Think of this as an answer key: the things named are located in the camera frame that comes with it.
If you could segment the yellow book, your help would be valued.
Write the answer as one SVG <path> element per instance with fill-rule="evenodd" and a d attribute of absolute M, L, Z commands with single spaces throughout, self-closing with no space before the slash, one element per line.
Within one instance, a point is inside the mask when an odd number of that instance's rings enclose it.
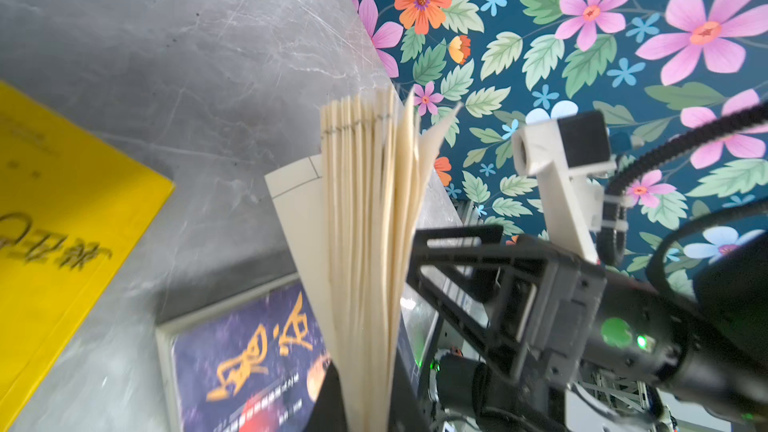
<path fill-rule="evenodd" d="M 173 183 L 1 88 L 1 427 L 8 430 Z"/>

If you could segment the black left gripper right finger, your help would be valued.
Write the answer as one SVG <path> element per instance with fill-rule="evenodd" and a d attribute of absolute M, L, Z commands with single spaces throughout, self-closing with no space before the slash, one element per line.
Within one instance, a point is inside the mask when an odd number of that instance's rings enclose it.
<path fill-rule="evenodd" d="M 428 432 L 429 426 L 413 391 L 400 352 L 395 358 L 390 396 L 389 432 Z"/>

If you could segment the navy book Yuewei label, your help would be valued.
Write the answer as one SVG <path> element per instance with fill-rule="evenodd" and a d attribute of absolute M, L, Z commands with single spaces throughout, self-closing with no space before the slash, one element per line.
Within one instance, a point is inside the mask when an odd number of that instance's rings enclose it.
<path fill-rule="evenodd" d="M 413 238 L 456 115 L 423 129 L 389 87 L 337 99 L 319 113 L 320 153 L 266 178 L 352 431 L 389 426 Z"/>

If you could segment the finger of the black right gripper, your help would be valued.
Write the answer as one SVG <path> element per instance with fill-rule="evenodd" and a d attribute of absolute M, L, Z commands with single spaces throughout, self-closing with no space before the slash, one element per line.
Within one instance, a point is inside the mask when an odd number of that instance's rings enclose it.
<path fill-rule="evenodd" d="M 413 240 L 406 282 L 496 372 L 520 372 L 529 355 L 527 322 L 539 279 L 518 268 L 516 251 L 502 242 L 501 225 L 421 229 Z M 483 325 L 423 271 L 433 268 L 490 310 Z"/>

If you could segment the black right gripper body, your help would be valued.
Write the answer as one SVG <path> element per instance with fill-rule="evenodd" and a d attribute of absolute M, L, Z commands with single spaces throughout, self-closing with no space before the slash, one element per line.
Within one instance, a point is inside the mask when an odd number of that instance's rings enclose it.
<path fill-rule="evenodd" d="M 690 315 L 651 285 L 607 271 L 549 242 L 503 248 L 503 374 L 560 389 L 589 363 L 660 386 L 684 365 Z"/>

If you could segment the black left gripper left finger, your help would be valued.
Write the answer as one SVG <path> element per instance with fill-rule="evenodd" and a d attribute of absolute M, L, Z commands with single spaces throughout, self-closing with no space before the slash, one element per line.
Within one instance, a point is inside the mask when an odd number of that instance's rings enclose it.
<path fill-rule="evenodd" d="M 347 432 L 346 413 L 337 368 L 330 363 L 305 432 Z"/>

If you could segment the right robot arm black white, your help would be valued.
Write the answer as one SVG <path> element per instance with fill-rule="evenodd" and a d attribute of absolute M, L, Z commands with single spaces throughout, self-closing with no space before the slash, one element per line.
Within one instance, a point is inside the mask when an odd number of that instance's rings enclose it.
<path fill-rule="evenodd" d="M 546 204 L 548 239 L 513 245 L 499 225 L 416 233 L 408 284 L 478 353 L 439 360 L 439 402 L 484 431 L 643 430 L 661 418 L 661 392 L 765 422 L 766 234 L 701 272 L 693 298 L 674 291 L 664 258 L 680 238 L 762 214 L 766 202 L 686 223 L 642 282 L 596 258 L 601 209 Z"/>

